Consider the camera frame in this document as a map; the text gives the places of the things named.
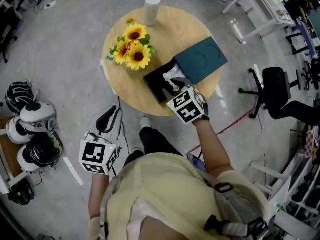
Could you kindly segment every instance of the white cylinder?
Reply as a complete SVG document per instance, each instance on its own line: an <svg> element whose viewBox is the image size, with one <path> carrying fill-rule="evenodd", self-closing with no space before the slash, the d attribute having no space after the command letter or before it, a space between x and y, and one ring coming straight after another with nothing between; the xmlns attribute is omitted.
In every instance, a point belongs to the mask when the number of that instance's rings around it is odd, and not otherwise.
<svg viewBox="0 0 320 240"><path fill-rule="evenodd" d="M144 24L153 26L157 20L161 0L145 0L144 3Z"/></svg>

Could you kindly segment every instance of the backpack strap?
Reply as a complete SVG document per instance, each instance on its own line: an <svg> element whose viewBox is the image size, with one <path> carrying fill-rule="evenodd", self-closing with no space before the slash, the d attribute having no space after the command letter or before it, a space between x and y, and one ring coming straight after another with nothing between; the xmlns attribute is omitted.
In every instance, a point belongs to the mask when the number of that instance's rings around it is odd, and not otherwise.
<svg viewBox="0 0 320 240"><path fill-rule="evenodd" d="M230 183L220 182L208 173L198 170L205 183L214 188L217 203L223 221L212 215L204 225L204 230L216 230L219 235L255 240L268 232L268 225L258 210L246 196L237 192Z"/></svg>

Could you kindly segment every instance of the red line on floor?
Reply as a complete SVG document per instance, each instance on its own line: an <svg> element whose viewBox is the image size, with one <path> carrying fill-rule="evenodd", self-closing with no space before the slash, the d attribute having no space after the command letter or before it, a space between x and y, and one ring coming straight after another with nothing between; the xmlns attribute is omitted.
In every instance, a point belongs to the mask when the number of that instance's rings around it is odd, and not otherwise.
<svg viewBox="0 0 320 240"><path fill-rule="evenodd" d="M249 110L247 113L245 113L243 116L241 116L238 120L234 121L232 124L230 124L227 128L223 129L222 131L218 132L216 135L223 134L226 130L230 129L231 127L235 126L237 123L239 123L242 119L244 119L247 115L251 114L255 110L255 107L251 110ZM191 149L188 153L191 153L195 151L196 149L200 148L200 145L194 147Z"/></svg>

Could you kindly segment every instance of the concrete floor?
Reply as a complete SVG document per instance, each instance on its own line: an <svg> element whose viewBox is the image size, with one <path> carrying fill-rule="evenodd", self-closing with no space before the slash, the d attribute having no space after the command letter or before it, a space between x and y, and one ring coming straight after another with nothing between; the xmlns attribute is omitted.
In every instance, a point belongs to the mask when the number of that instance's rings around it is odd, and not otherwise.
<svg viewBox="0 0 320 240"><path fill-rule="evenodd" d="M226 6L220 0L161 0L163 5L185 10L201 20L211 31L228 59L222 67L222 76L216 92L209 99L211 124L218 133L242 117L256 105L256 98L238 94L238 88L254 90L256 85L248 73L254 68L262 73L268 67L281 67L288 72L292 82L296 70L303 67L303 55L292 56L291 47L283 30L264 39L255 36L246 44L240 44L233 31L237 26L242 34L255 27L254 12L245 14L235 6L227 15L221 11ZM64 160L56 170L43 176L43 183L34 188L35 199L27 206L19 206L2 196L8 209L19 223L34 237L38 234L55 239L82 240L88 233L88 199L92 175L85 172L78 162L80 140L84 137L91 117L116 98L109 84L101 78L102 48L110 28L128 12L143 7L144 0L56 0L47 10L24 13L24 24L18 41L8 49L8 64L0 60L0 94L4 100L10 83L31 79L41 90L41 100L54 103L58 118L58 134L64 144L64 156L68 157L83 181L80 185ZM296 45L301 45L297 38ZM316 92L291 89L292 100L312 103ZM122 102L123 122L130 149L140 146L139 120L141 112ZM4 108L2 115L8 114ZM155 128L182 153L199 144L192 125L184 126L177 118L150 116ZM259 119L245 117L219 135L235 170L250 180L263 182L264 175L250 168L252 160L264 161L275 170L288 161L296 136L290 129L297 128L297 120L285 118L273 120L268 111L261 110ZM115 164L116 172L123 167L128 156L126 143ZM30 177L33 184L38 175Z"/></svg>

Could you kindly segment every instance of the buckle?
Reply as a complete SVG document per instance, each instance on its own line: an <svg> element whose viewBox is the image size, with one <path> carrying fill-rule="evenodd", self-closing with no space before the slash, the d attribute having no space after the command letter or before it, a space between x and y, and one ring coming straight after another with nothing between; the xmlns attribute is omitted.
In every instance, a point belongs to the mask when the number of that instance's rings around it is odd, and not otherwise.
<svg viewBox="0 0 320 240"><path fill-rule="evenodd" d="M259 235L268 229L268 224L260 217L248 224L248 234L246 238L252 235L253 239L258 239Z"/></svg>
<svg viewBox="0 0 320 240"><path fill-rule="evenodd" d="M219 183L214 186L214 190L221 193L221 194L229 192L233 189L234 189L234 187L230 183L227 183L227 182L222 182L222 183Z"/></svg>
<svg viewBox="0 0 320 240"><path fill-rule="evenodd" d="M219 221L216 216L211 215L204 225L204 231L215 230L220 236L223 235L224 226L230 223L230 220Z"/></svg>

